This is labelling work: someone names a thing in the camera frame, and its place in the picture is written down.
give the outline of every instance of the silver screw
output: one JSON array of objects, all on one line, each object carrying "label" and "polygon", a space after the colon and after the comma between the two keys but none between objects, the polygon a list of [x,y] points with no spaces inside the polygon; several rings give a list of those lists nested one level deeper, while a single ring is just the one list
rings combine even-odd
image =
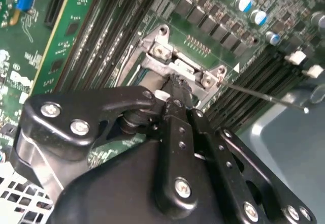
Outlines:
[{"label": "silver screw", "polygon": [[182,198],[188,198],[191,195],[191,188],[189,187],[186,180],[183,179],[176,179],[175,181],[175,190],[178,195]]},{"label": "silver screw", "polygon": [[254,206],[252,206],[250,203],[245,202],[244,203],[244,210],[246,215],[248,216],[248,218],[252,221],[252,222],[258,222],[258,213],[255,210]]},{"label": "silver screw", "polygon": [[80,135],[80,136],[84,136],[84,135],[88,134],[88,132],[89,132],[88,123],[83,120],[79,120],[79,119],[74,120],[71,123],[70,129],[74,134]]},{"label": "silver screw", "polygon": [[299,209],[300,209],[300,212],[302,213],[302,215],[304,217],[306,217],[307,220],[311,221],[311,217],[308,214],[308,211],[304,207],[300,207]]},{"label": "silver screw", "polygon": [[54,118],[61,113],[61,110],[59,106],[55,104],[45,104],[41,107],[41,113],[46,117]]},{"label": "silver screw", "polygon": [[299,220],[299,214],[296,211],[296,209],[294,207],[292,207],[291,205],[288,206],[288,212],[290,214],[290,216],[294,219],[294,220]]},{"label": "silver screw", "polygon": [[223,132],[228,138],[232,137],[232,134],[227,129],[223,130]]},{"label": "silver screw", "polygon": [[183,141],[179,141],[179,142],[178,142],[178,146],[179,146],[181,149],[185,149],[185,148],[186,148],[186,144],[185,144]]},{"label": "silver screw", "polygon": [[174,103],[176,104],[176,106],[182,107],[182,103],[179,100],[174,100]]},{"label": "silver screw", "polygon": [[145,97],[147,97],[148,99],[151,99],[152,98],[152,95],[151,95],[151,93],[149,92],[149,91],[143,91],[143,93],[142,93]]},{"label": "silver screw", "polygon": [[203,78],[201,80],[201,84],[203,85],[203,87],[205,88],[209,88],[212,86],[212,79],[211,77],[207,76],[206,78]]},{"label": "silver screw", "polygon": [[197,115],[198,115],[199,117],[203,117],[203,114],[202,114],[201,111],[197,111]]}]

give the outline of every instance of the ram slot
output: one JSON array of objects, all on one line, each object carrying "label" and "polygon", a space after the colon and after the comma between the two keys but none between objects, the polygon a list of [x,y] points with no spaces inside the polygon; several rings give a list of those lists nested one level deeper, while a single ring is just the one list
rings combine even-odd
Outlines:
[{"label": "ram slot", "polygon": [[[273,96],[284,95],[305,77],[299,68],[283,59],[283,54],[265,49],[235,84]],[[267,103],[261,99],[227,88],[206,114],[213,128],[227,126],[237,131],[247,126],[265,105]]]},{"label": "ram slot", "polygon": [[71,50],[71,53],[67,59],[67,63],[62,71],[60,79],[55,87],[55,91],[64,91],[65,85],[69,84],[72,80],[72,71],[78,64],[82,51],[89,39],[91,32],[94,29],[95,21],[98,19],[101,10],[104,7],[106,0],[93,0],[89,12],[85,18],[84,24],[80,29],[80,32],[76,38],[75,44]]},{"label": "ram slot", "polygon": [[86,39],[84,46],[80,47],[79,50],[77,49],[77,54],[73,55],[74,66],[69,70],[69,78],[64,82],[64,91],[75,90],[84,76],[85,69],[91,66],[103,43],[102,39],[106,36],[105,30],[111,25],[111,16],[118,2],[119,0],[100,1],[99,9],[94,12],[92,17],[94,21],[92,24],[93,29],[83,37]]},{"label": "ram slot", "polygon": [[115,36],[110,37],[108,45],[105,45],[103,56],[98,57],[96,66],[92,68],[88,81],[82,89],[103,88],[115,70],[118,61],[128,49],[130,40],[136,35],[137,29],[149,11],[154,0],[132,0],[131,8],[127,11],[127,16],[123,19],[122,25],[115,32]]},{"label": "ram slot", "polygon": [[107,18],[108,26],[103,30],[103,36],[97,43],[95,52],[89,56],[89,61],[81,74],[76,89],[87,89],[89,82],[94,78],[102,64],[109,63],[108,52],[115,50],[119,45],[121,36],[125,32],[123,25],[128,18],[133,4],[137,0],[118,0],[115,3],[114,11]]}]

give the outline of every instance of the capacitor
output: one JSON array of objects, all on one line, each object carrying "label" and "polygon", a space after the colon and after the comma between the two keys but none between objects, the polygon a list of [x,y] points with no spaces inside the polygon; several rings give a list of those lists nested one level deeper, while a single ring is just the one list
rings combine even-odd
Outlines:
[{"label": "capacitor", "polygon": [[269,44],[276,46],[280,43],[281,36],[271,31],[268,31],[265,35],[265,39]]},{"label": "capacitor", "polygon": [[252,6],[252,0],[236,0],[236,8],[241,12],[247,12]]},{"label": "capacitor", "polygon": [[325,12],[315,12],[310,21],[322,34],[325,34]]},{"label": "capacitor", "polygon": [[268,15],[266,12],[260,11],[260,10],[254,10],[250,14],[250,20],[252,23],[255,23],[257,25],[263,25],[266,20],[268,19]]}]

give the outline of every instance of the black ram slot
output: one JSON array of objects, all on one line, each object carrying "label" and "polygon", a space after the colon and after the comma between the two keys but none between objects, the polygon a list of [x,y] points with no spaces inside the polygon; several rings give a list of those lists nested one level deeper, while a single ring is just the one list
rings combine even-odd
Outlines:
[{"label": "black ram slot", "polygon": [[[300,68],[288,64],[282,53],[267,47],[234,84],[278,97],[304,79]],[[226,126],[237,131],[247,127],[267,105],[264,100],[227,88],[206,115],[214,129]]]},{"label": "black ram slot", "polygon": [[50,29],[54,28],[55,22],[61,10],[64,0],[51,0],[50,5],[47,9],[44,24]]},{"label": "black ram slot", "polygon": [[137,32],[137,29],[142,22],[143,18],[145,17],[146,13],[149,11],[149,8],[153,4],[154,0],[143,0],[142,4],[138,7],[138,10],[131,18],[131,21],[128,24],[127,29],[124,32],[124,35],[120,41],[120,45],[115,49],[115,52],[111,58],[111,60],[114,62],[114,65],[107,65],[104,69],[104,72],[102,76],[99,78],[96,86],[94,88],[103,88],[105,87],[108,79],[112,75],[112,72],[114,71],[115,67],[117,66],[117,61],[121,59],[123,56],[124,51],[128,47],[128,43],[130,39],[135,35]]},{"label": "black ram slot", "polygon": [[88,38],[88,41],[87,41],[85,47],[83,48],[82,53],[78,59],[78,65],[73,70],[73,78],[72,78],[71,82],[66,85],[67,91],[75,90],[76,87],[78,86],[82,72],[90,59],[90,57],[89,57],[90,51],[92,51],[95,48],[95,46],[97,45],[98,39],[99,39],[100,34],[104,28],[104,25],[105,25],[108,17],[112,14],[112,11],[114,11],[117,3],[118,3],[118,0],[106,0],[106,4],[101,12],[101,15],[94,24],[94,30],[91,32],[91,34]]},{"label": "black ram slot", "polygon": [[64,69],[62,71],[62,74],[59,78],[59,81],[55,87],[55,91],[64,91],[64,85],[67,83],[67,78],[71,74],[71,69],[72,69],[72,60],[75,57],[75,55],[79,52],[79,47],[81,45],[81,42],[83,40],[84,34],[86,33],[86,29],[88,28],[88,22],[92,19],[93,16],[96,15],[96,12],[99,8],[99,1],[100,0],[93,0],[92,4],[89,8],[89,11],[86,15],[85,21],[83,22],[83,25],[80,29],[80,32],[76,38],[76,42],[74,46],[72,47],[72,50],[70,52],[71,55],[69,55],[66,65],[64,66]]},{"label": "black ram slot", "polygon": [[127,20],[129,18],[129,15],[130,15],[136,2],[137,2],[137,0],[124,0],[123,7],[122,7],[123,11],[120,13],[120,15],[118,17],[114,17],[114,21],[110,26],[110,29],[104,39],[104,42],[98,52],[98,55],[96,56],[95,60],[93,61],[91,68],[87,72],[87,75],[86,75],[87,80],[82,84],[82,87],[81,87],[83,90],[92,88],[91,85],[95,78],[95,75],[99,71],[103,61],[109,54],[118,35],[120,34],[120,32],[122,30],[124,33],[126,32],[124,22],[125,22],[125,20]]}]

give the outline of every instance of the screw hole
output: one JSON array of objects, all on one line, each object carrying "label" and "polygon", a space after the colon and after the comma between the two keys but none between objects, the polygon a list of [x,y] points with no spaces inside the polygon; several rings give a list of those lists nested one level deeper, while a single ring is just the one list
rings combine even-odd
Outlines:
[{"label": "screw hole", "polygon": [[218,68],[218,73],[224,74],[225,73],[224,67]]},{"label": "screw hole", "polygon": [[233,164],[231,164],[230,162],[227,162],[226,165],[229,169],[233,168]]},{"label": "screw hole", "polygon": [[259,40],[258,40],[257,38],[254,38],[254,39],[253,39],[253,44],[254,44],[254,45],[257,45],[258,43],[259,43]]},{"label": "screw hole", "polygon": [[185,149],[185,148],[186,148],[186,144],[185,144],[183,141],[179,141],[178,146],[179,146],[181,149]]},{"label": "screw hole", "polygon": [[164,35],[167,34],[167,29],[165,29],[164,27],[162,27],[162,28],[160,28],[159,33],[160,33],[160,35],[164,36]]}]

